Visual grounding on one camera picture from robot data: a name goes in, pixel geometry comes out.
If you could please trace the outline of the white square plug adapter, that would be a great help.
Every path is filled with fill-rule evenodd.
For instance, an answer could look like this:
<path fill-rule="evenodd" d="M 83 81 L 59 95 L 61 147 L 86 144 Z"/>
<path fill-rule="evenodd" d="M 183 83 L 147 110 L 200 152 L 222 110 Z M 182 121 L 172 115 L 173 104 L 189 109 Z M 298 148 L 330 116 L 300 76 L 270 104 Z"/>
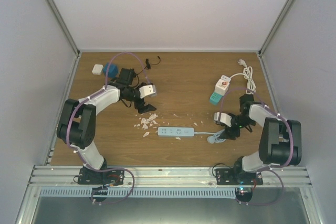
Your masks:
<path fill-rule="evenodd" d="M 95 64 L 93 69 L 92 69 L 92 74 L 94 75 L 101 75 L 103 72 L 104 66 L 101 64 Z"/>

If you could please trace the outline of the light blue power strip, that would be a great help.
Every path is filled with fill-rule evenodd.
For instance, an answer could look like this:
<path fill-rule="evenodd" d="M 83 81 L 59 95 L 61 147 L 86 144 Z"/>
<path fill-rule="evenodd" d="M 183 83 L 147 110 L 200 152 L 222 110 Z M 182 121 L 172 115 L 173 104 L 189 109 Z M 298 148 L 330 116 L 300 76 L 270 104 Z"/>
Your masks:
<path fill-rule="evenodd" d="M 195 131 L 192 127 L 168 127 L 160 126 L 157 129 L 158 136 L 167 137 L 193 137 Z"/>

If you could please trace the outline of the blue cube plug adapter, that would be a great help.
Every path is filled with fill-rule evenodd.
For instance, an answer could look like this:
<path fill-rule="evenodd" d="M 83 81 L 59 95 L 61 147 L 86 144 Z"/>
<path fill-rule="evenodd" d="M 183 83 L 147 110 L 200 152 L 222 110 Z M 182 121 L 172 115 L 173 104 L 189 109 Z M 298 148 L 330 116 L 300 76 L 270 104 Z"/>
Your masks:
<path fill-rule="evenodd" d="M 106 63 L 102 69 L 102 72 L 105 76 L 108 76 L 108 78 L 113 79 L 117 76 L 119 70 L 117 65 L 115 64 L 109 65 L 108 63 Z"/>

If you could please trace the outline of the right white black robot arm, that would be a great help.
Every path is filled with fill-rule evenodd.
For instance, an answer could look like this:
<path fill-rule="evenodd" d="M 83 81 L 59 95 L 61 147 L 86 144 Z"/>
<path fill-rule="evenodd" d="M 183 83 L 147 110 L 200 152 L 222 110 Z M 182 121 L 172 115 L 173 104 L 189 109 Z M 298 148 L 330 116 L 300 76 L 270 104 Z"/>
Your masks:
<path fill-rule="evenodd" d="M 240 157 L 229 169 L 235 183 L 243 185 L 257 177 L 257 174 L 272 168 L 299 165 L 302 159 L 301 123 L 285 119 L 272 111 L 268 105 L 256 102 L 252 94 L 239 98 L 238 115 L 217 112 L 216 124 L 223 126 L 221 140 L 236 140 L 241 129 L 252 132 L 252 126 L 262 127 L 258 151 Z"/>

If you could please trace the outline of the white cube socket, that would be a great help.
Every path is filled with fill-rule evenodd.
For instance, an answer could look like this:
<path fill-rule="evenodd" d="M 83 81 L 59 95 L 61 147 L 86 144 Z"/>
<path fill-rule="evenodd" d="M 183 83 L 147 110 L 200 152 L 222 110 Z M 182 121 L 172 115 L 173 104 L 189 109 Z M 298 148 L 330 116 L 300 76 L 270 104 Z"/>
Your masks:
<path fill-rule="evenodd" d="M 230 77 L 222 75 L 220 77 L 220 79 L 215 84 L 214 92 L 221 95 L 221 96 L 224 96 L 225 93 L 228 91 L 230 82 L 231 82 Z"/>

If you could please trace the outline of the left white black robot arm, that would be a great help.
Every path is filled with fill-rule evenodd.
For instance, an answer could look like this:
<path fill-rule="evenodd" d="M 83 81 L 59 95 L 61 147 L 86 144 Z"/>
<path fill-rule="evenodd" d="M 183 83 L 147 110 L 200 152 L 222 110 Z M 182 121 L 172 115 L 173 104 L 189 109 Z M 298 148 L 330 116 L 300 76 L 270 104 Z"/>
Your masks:
<path fill-rule="evenodd" d="M 65 101 L 58 122 L 56 134 L 69 148 L 82 159 L 83 166 L 90 169 L 90 178 L 96 184 L 103 184 L 108 179 L 106 159 L 99 153 L 94 138 L 96 117 L 112 104 L 130 102 L 138 113 L 156 110 L 146 103 L 145 98 L 156 94 L 155 85 L 143 82 L 133 87 L 136 77 L 133 69 L 121 69 L 117 77 L 108 79 L 104 86 L 95 93 L 79 99 Z"/>

